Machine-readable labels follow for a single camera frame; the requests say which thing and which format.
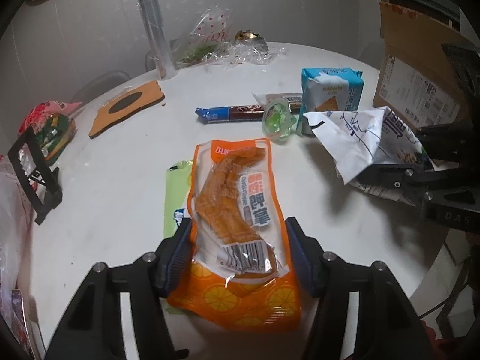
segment white plastic bag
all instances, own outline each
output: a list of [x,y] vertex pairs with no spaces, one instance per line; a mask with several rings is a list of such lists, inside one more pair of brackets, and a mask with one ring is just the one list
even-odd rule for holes
[[15,289],[32,206],[10,162],[0,155],[0,312],[11,328],[11,292]]
[[425,171],[433,165],[420,141],[389,107],[366,111],[304,114],[314,134],[335,161],[345,184],[365,193],[414,205],[401,190],[362,185],[356,177],[371,164],[412,164]]

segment barcode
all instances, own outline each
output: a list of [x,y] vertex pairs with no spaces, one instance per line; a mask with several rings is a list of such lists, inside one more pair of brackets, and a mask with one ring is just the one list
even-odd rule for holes
[[289,103],[301,103],[302,97],[301,96],[285,97],[285,100],[287,100]]
[[443,107],[443,101],[441,101],[438,97],[435,97],[433,106],[437,109],[437,111],[440,111]]
[[417,118],[417,115],[415,115],[411,110],[408,108],[405,108],[405,113],[410,116],[414,121],[419,122],[420,119]]
[[230,268],[237,272],[267,272],[270,270],[268,266],[268,251],[265,241],[251,241],[241,244],[225,245],[224,258],[220,262],[226,268]]

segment clear plastic bag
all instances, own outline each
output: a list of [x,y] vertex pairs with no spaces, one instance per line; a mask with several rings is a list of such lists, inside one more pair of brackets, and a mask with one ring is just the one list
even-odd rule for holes
[[301,316],[267,139],[195,151],[188,209],[196,252],[169,297],[227,329],[284,331]]
[[220,45],[232,40],[232,18],[228,9],[208,9],[192,30],[172,44],[172,53],[177,68],[202,62],[203,57],[216,52]]
[[276,57],[285,54],[285,47],[269,48],[265,47],[263,43],[253,40],[237,40],[235,44],[221,45],[203,57],[203,61],[208,64],[222,65],[225,68],[233,68],[244,63],[267,65]]
[[0,312],[11,328],[15,289],[32,207],[10,162],[0,156]]

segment pink bag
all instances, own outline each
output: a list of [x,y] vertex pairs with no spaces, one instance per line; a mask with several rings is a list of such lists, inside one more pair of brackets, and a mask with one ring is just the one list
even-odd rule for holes
[[18,134],[22,134],[28,126],[32,126],[35,134],[42,130],[46,120],[53,114],[62,114],[69,116],[72,114],[82,103],[62,103],[56,101],[47,101],[40,103],[34,109],[32,109],[26,118],[23,120]]

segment black phone holder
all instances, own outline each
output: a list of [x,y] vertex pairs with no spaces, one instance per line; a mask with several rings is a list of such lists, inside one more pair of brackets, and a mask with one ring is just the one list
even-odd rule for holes
[[[36,166],[29,175],[25,173],[19,158],[19,152],[25,144],[28,146]],[[33,209],[37,212],[35,222],[40,225],[45,220],[47,214],[62,202],[62,189],[58,183],[59,169],[55,168],[53,172],[50,170],[43,156],[42,149],[37,142],[32,126],[29,126],[23,134],[18,137],[11,149],[8,150],[8,159],[13,166],[20,185],[25,191],[25,195],[28,200],[30,200],[30,203],[32,203]],[[30,184],[31,180],[45,187],[43,203]]]
[[384,262],[349,264],[324,252],[295,218],[288,218],[286,227],[297,278],[320,298],[302,360],[340,358],[350,292],[359,292],[353,360],[434,360],[421,321]]
[[68,305],[50,342],[45,360],[126,360],[120,294],[130,293],[135,341],[141,360],[179,360],[159,298],[167,298],[191,258],[190,220],[172,238],[132,264],[109,268],[98,262]]

